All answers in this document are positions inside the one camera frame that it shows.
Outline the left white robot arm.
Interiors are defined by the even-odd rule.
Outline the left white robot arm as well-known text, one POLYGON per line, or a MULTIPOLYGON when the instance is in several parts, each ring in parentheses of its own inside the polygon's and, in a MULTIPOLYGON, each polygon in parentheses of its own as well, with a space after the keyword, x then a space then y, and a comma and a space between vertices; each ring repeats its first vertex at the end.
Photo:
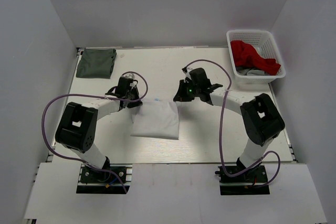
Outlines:
POLYGON ((55 140, 72 150, 86 165, 92 166, 93 176, 101 182, 110 178, 109 159, 94 144, 98 120, 142 105, 138 81, 132 76, 121 76, 116 87, 106 96, 88 103, 70 102, 66 105, 56 130, 55 140))

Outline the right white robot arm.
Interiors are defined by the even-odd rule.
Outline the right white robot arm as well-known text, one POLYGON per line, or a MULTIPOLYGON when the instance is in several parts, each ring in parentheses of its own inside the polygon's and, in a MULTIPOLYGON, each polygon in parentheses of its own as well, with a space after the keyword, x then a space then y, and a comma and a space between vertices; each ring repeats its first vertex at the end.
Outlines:
POLYGON ((212 84, 203 68, 182 69, 185 78, 179 81, 174 102, 192 102, 196 98, 211 106, 221 108, 219 136, 223 136, 224 110, 239 114, 248 136, 247 144, 236 165, 238 177, 247 182, 256 175, 255 167, 265 158, 265 153, 285 123, 269 95, 262 93, 249 102, 240 102, 229 95, 229 88, 212 84))

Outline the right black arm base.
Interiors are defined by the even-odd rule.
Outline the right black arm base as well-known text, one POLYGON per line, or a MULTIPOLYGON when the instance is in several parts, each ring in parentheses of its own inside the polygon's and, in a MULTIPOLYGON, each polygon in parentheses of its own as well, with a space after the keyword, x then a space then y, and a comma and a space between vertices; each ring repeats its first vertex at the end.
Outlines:
POLYGON ((240 174, 239 176, 229 177, 224 173, 221 166, 215 172, 219 177, 219 189, 221 196, 249 196, 249 195, 269 195, 270 189, 266 184, 268 176, 264 165, 240 174))

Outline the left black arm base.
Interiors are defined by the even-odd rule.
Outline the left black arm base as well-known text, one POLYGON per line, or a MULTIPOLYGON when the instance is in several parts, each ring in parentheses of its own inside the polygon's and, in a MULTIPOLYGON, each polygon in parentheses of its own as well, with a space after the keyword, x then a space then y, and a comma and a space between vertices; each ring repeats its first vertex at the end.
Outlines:
POLYGON ((79 172, 76 193, 102 195, 126 194, 131 185, 132 165, 111 164, 109 169, 118 175, 126 190, 124 190, 116 175, 99 172, 82 165, 79 172))

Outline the white t shirt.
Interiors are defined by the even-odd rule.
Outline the white t shirt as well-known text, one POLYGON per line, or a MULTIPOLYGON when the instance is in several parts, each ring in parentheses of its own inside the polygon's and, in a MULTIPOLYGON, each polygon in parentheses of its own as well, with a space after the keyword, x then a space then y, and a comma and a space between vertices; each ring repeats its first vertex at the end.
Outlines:
POLYGON ((144 99, 132 116, 131 136, 179 139, 179 114, 175 102, 144 99))

